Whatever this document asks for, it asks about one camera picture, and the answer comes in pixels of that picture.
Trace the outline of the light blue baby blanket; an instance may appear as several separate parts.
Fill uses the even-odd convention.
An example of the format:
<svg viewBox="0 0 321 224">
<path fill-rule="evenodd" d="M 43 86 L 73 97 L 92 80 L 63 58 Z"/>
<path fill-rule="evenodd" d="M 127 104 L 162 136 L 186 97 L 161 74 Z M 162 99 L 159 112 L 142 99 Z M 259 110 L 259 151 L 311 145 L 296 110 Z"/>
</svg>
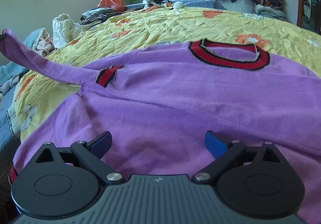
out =
<svg viewBox="0 0 321 224">
<path fill-rule="evenodd" d="M 37 54 L 46 57 L 55 50 L 52 38 L 45 28 L 40 28 L 33 31 L 24 41 L 24 45 L 36 52 Z M 10 61 L 7 65 L 1 66 L 1 96 L 18 84 L 23 75 L 29 71 L 21 65 Z"/>
</svg>

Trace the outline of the black white patterned cloth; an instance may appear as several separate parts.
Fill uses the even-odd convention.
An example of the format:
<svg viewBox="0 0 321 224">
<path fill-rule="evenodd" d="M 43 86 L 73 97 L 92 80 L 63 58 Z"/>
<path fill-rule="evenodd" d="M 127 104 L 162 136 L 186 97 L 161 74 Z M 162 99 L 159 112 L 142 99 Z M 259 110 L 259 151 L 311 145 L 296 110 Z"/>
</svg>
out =
<svg viewBox="0 0 321 224">
<path fill-rule="evenodd" d="M 111 8 L 95 8 L 84 12 L 80 16 L 80 25 L 92 24 L 96 21 L 104 23 L 109 18 L 122 14 L 121 12 L 115 12 Z"/>
</svg>

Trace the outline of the purple sweater red collar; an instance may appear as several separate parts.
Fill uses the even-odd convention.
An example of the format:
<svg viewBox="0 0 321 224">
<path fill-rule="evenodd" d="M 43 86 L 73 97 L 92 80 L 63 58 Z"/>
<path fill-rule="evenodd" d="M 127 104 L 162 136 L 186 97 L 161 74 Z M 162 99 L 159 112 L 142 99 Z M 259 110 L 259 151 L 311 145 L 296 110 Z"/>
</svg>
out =
<svg viewBox="0 0 321 224">
<path fill-rule="evenodd" d="M 254 45 L 201 39 L 154 45 L 83 67 L 35 54 L 9 29 L 1 53 L 64 84 L 79 86 L 18 148 L 16 179 L 45 142 L 67 147 L 108 131 L 102 160 L 132 174 L 193 175 L 213 161 L 208 130 L 250 146 L 271 141 L 305 186 L 299 216 L 320 223 L 320 77 Z"/>
</svg>

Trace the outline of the orange plastic bag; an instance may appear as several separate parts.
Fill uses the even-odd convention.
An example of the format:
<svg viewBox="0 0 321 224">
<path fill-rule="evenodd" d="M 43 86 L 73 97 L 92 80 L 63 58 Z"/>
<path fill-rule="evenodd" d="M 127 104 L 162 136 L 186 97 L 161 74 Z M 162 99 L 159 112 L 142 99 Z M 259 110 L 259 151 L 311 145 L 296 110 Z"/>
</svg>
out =
<svg viewBox="0 0 321 224">
<path fill-rule="evenodd" d="M 125 6 L 122 0 L 100 0 L 98 8 L 111 8 L 115 12 L 124 12 Z"/>
</svg>

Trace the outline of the white quilted garment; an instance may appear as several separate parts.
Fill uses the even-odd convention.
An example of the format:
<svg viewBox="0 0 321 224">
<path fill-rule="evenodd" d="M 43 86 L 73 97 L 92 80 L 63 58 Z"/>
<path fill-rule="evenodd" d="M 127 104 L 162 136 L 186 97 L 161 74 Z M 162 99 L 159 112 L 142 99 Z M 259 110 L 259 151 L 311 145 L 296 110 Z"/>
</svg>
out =
<svg viewBox="0 0 321 224">
<path fill-rule="evenodd" d="M 68 14 L 60 14 L 52 21 L 53 46 L 63 48 L 69 42 L 76 39 L 83 31 L 80 24 L 75 23 Z"/>
</svg>

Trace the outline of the yellow floral quilt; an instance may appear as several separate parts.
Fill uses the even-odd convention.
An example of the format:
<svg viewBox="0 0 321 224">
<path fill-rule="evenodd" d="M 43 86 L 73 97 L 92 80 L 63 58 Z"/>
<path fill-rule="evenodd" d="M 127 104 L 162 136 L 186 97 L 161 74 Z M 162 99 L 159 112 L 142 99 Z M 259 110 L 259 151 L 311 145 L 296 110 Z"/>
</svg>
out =
<svg viewBox="0 0 321 224">
<path fill-rule="evenodd" d="M 64 39 L 46 56 L 51 61 L 81 67 L 105 56 L 142 49 L 159 43 L 178 43 L 207 38 L 221 43 L 253 43 L 273 54 L 292 59 L 320 76 L 320 35 L 286 21 L 261 15 L 218 9 L 169 7 L 131 11 L 109 18 L 88 31 Z M 15 99 L 20 142 L 41 124 L 76 85 L 54 82 L 28 72 Z"/>
</svg>

